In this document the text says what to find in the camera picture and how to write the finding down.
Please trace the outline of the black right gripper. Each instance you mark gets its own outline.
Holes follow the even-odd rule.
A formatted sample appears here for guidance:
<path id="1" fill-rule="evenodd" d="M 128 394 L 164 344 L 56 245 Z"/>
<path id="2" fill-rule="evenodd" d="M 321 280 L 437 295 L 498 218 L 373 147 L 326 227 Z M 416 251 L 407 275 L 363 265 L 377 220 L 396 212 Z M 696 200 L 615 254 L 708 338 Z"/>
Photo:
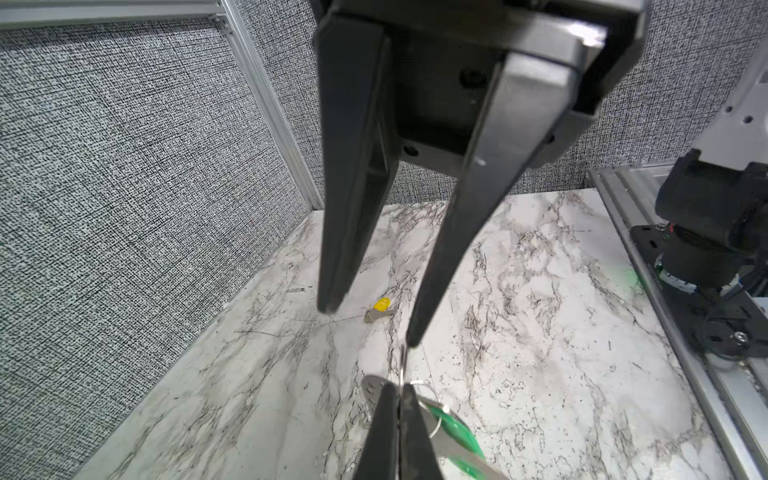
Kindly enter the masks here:
<path id="1" fill-rule="evenodd" d="M 415 348 L 524 170 L 561 157 L 637 63 L 650 5 L 315 1 L 311 10 L 325 179 L 320 312 L 336 312 L 349 292 L 398 163 L 455 177 L 465 155 L 408 324 Z"/>

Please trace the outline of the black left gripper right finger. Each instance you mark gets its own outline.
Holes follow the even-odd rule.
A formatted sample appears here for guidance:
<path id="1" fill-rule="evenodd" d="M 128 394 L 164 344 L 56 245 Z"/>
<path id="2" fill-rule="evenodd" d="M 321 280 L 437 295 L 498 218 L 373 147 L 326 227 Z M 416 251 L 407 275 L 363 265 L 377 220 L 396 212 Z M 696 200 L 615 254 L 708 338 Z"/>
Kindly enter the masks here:
<path id="1" fill-rule="evenodd" d="M 443 475 L 423 418 L 423 409 L 410 384 L 402 387 L 399 413 L 399 478 L 442 480 Z"/>

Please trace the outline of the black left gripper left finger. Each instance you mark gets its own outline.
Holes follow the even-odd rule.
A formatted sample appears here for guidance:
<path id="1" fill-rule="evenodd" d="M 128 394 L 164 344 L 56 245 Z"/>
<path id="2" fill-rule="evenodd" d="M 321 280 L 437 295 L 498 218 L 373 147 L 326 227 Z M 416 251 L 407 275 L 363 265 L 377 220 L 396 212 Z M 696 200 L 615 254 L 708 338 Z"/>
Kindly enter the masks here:
<path id="1" fill-rule="evenodd" d="M 398 388 L 385 383 L 376 407 L 360 459 L 353 478 L 355 480 L 394 480 L 398 459 Z"/>

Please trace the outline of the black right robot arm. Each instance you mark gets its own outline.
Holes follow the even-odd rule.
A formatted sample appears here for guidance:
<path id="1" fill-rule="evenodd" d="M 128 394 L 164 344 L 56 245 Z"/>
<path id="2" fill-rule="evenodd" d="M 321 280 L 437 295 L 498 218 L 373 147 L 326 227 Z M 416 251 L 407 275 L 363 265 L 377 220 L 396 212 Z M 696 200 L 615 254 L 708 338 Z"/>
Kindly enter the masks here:
<path id="1" fill-rule="evenodd" d="M 520 176 L 552 163 L 637 63 L 645 1 L 315 1 L 325 178 L 317 307 L 336 311 L 398 166 L 456 179 L 405 343 L 417 347 L 462 258 Z M 746 300 L 767 281 L 767 51 L 673 165 L 666 228 L 631 237 L 689 344 L 767 354 Z"/>

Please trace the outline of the silver keyring with rings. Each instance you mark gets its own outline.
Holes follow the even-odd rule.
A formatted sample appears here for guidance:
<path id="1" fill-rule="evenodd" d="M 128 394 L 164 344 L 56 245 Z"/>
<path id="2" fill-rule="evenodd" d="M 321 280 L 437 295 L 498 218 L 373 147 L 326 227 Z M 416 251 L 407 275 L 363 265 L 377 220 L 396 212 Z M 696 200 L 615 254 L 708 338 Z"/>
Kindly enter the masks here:
<path id="1" fill-rule="evenodd" d="M 390 390 L 395 391 L 401 402 L 400 426 L 405 427 L 410 417 L 413 417 L 412 423 L 415 423 L 418 411 L 421 415 L 420 425 L 426 429 L 428 438 L 434 440 L 448 426 L 446 418 L 450 410 L 438 401 L 436 390 L 431 385 L 408 378 L 410 351 L 407 345 L 400 347 L 395 382 L 381 376 L 367 375 L 362 382 L 363 394 L 371 412 L 374 412 L 384 399 L 384 394 Z"/>

